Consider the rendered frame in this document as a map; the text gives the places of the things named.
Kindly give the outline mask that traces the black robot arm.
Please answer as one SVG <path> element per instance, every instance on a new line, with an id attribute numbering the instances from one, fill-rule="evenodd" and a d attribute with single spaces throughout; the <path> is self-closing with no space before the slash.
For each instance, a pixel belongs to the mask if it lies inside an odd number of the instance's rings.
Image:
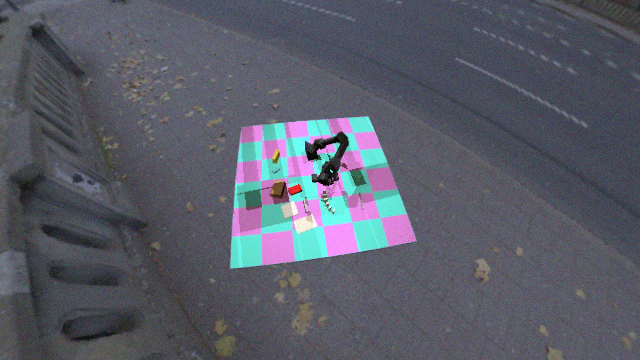
<path id="1" fill-rule="evenodd" d="M 313 144 L 311 146 L 309 145 L 310 151 L 316 154 L 316 151 L 318 151 L 318 149 L 324 149 L 326 145 L 337 142 L 341 143 L 339 148 L 337 149 L 334 157 L 330 159 L 329 162 L 325 161 L 325 163 L 322 165 L 322 170 L 318 178 L 318 183 L 323 184 L 324 186 L 330 186 L 334 184 L 334 180 L 332 180 L 331 177 L 335 175 L 340 168 L 341 159 L 350 144 L 349 137 L 343 132 L 338 132 L 336 136 L 330 138 L 315 139 L 313 141 Z M 333 173 L 330 170 L 332 170 Z"/>

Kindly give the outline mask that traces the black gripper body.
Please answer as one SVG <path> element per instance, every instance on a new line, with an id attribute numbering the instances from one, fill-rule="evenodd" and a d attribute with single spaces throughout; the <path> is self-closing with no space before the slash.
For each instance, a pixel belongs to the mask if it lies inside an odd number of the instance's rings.
<path id="1" fill-rule="evenodd" d="M 317 183 L 318 182 L 319 176 L 317 176 L 317 174 L 312 174 L 311 177 L 312 177 L 312 183 Z M 331 177 L 331 179 L 332 178 L 333 178 L 334 181 L 338 181 L 339 180 L 338 172 L 336 172 L 336 174 L 333 175 Z"/>

